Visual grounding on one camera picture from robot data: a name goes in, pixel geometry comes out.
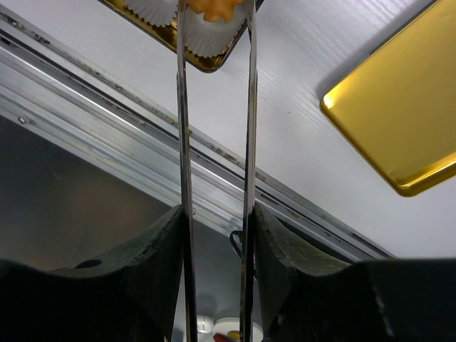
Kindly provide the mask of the metal tongs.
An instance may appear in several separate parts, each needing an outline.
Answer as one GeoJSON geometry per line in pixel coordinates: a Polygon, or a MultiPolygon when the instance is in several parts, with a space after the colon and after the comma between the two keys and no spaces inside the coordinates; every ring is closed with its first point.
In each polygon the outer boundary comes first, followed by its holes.
{"type": "MultiPolygon", "coordinates": [[[[182,222],[184,230],[183,257],[185,273],[186,337],[197,340],[197,314],[195,296],[195,263],[193,243],[192,179],[190,156],[190,127],[188,119],[187,79],[185,58],[185,12],[187,2],[178,2],[177,11],[177,109],[180,145],[180,188],[182,222]]],[[[249,32],[249,87],[247,110],[247,137],[244,163],[244,201],[242,222],[242,266],[239,314],[240,341],[253,340],[254,300],[254,205],[257,147],[257,26],[256,2],[247,2],[247,28],[249,32]]]]}

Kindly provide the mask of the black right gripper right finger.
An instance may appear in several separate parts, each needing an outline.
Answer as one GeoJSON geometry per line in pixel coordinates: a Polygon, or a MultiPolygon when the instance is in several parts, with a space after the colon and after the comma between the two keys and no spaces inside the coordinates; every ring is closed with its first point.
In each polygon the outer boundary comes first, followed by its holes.
{"type": "Polygon", "coordinates": [[[254,208],[256,279],[267,341],[453,341],[455,260],[349,264],[254,208]]]}

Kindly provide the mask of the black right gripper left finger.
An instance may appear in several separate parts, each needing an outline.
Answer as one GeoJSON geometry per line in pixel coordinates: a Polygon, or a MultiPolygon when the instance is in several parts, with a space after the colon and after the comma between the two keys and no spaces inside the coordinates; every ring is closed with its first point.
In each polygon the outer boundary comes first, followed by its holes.
{"type": "Polygon", "coordinates": [[[73,268],[1,261],[3,341],[169,341],[182,271],[180,207],[73,268]]]}

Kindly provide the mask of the flower cookie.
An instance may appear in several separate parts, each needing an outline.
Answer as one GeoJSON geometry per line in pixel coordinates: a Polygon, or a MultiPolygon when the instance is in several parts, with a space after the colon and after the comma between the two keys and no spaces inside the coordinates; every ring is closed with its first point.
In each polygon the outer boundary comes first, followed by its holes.
{"type": "Polygon", "coordinates": [[[203,20],[217,22],[223,19],[226,23],[234,17],[234,10],[243,0],[189,0],[187,7],[196,14],[203,14],[203,20]]]}

